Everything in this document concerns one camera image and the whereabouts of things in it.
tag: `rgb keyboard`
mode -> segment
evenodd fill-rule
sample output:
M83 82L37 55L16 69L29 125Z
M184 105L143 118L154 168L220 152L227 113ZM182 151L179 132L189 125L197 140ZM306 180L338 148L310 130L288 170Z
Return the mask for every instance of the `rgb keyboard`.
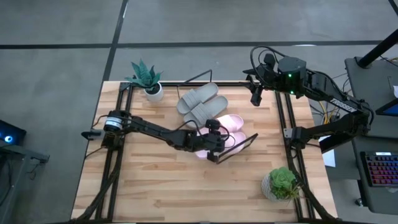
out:
M361 152L362 162L372 187L398 187L398 153Z

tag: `robotic arm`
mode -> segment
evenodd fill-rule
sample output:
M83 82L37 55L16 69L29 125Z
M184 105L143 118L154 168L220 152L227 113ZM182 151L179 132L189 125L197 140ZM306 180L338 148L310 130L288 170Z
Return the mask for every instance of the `robotic arm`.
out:
M252 54L258 48L265 48L273 54L266 54L264 63L260 62L260 65L256 67ZM277 61L275 53L283 58ZM278 62L278 67L275 72L276 62ZM348 112L347 115L330 124L312 128L284 129L284 135L290 139L292 147L303 149L309 140L330 135L321 142L323 152L327 152L370 130L374 113L369 105L363 100L357 100L342 92L327 74L307 69L305 61L286 56L270 47L258 46L251 50L251 63L253 68L243 71L248 75L246 80L249 82L242 85L251 91L251 103L254 106L260 105L263 90L274 90L295 95L296 98L306 96L315 101L327 101ZM369 113L372 117L368 124Z
M220 122L215 119L207 120L205 124L209 133L198 135L196 130L179 129L169 130L154 123L143 120L138 116L131 116L126 111L110 111L104 125L105 133L123 136L131 132L142 133L165 141L176 150L196 152L209 150L207 159L218 162L220 153L224 151L226 139L219 131Z

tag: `slipper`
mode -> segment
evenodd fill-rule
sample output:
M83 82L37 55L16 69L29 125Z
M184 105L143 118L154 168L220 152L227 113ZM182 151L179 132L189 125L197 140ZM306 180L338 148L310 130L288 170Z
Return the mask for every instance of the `slipper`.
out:
M213 119L219 113L221 113L228 106L228 100L225 96L216 96L206 103L199 103L198 106L194 107L191 112L184 116L184 122L193 120L198 125L198 128L204 127L208 119ZM187 123L189 128L196 128L193 122Z
M217 118L217 120L220 122L220 125L222 125L224 128L226 128L229 133L233 133L236 131L239 131L243 127L243 119L237 114L227 114L224 116L220 116ZM225 129L220 128L218 130L221 134L226 134ZM201 134L206 134L209 133L208 128L202 128L200 130Z
M218 93L218 86L215 83L207 83L197 89L191 89L184 94L177 103L177 111L185 115L199 103L204 103Z
M224 151L227 151L227 150L231 149L232 147L234 147L235 145L237 145L237 144L243 142L244 140L246 140L246 135L243 132L230 133L229 135L230 135L230 137L225 141L225 145L224 145L225 149L224 149ZM230 156L230 155L233 155L233 154L237 154L238 152L242 151L243 147L244 147L244 144L240 145L236 149L234 149L231 152L227 153L227 155ZM199 159L206 159L207 158L207 152L208 152L207 150L201 150L201 151L195 152L195 154L197 155L197 157Z

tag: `green succulent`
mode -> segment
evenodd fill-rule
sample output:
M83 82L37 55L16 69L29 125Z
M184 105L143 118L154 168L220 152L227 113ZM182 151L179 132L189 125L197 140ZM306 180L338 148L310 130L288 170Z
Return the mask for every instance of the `green succulent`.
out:
M271 177L271 192L278 199L299 197L299 186L296 184L293 172L288 170L288 168L274 169L269 175Z
M156 83L160 80L160 74L162 74L162 72L155 73L155 65L153 65L148 71L148 68L142 59L140 59L139 65L134 62L131 62L131 65L136 74L132 77L126 77L125 79L134 83L134 86L144 88L147 91L152 91L155 88Z

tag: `wooden tabletop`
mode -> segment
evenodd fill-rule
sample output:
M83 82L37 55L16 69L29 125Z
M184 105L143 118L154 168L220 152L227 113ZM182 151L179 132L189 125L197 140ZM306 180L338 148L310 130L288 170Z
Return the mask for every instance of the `wooden tabletop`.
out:
M116 106L119 82L104 82L96 118ZM189 87L180 88L183 94ZM151 103L141 89L133 92L131 113L165 128L183 123L177 113L175 87L164 87L164 98ZM257 139L242 153L216 165L199 160L190 152L176 151L161 140L131 133L126 137L123 163L114 212L116 222L288 222L296 221L292 202L274 203L261 193L261 180L272 169L287 166L278 109L273 91L263 91L260 107L250 103L250 91L243 87L220 87L228 99L224 114L244 119L246 136ZM308 99L292 97L297 126L314 126ZM287 124L289 117L285 107ZM104 119L96 129L103 127ZM91 141L87 153L99 148ZM91 155L84 163L72 218L83 213L98 193L106 150ZM336 217L322 154L317 147L303 150L310 188L319 202Z

